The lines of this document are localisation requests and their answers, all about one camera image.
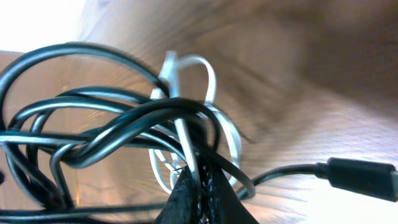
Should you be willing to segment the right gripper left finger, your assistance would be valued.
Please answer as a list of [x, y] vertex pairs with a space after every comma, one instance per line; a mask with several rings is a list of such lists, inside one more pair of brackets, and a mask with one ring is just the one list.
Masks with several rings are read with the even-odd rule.
[[199, 224], [198, 195], [190, 171], [184, 167], [155, 224]]

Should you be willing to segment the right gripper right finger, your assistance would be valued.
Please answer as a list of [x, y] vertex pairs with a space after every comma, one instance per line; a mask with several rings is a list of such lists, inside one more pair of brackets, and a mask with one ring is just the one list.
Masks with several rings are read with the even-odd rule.
[[210, 224], [258, 224], [239, 201], [219, 165], [199, 158], [202, 205]]

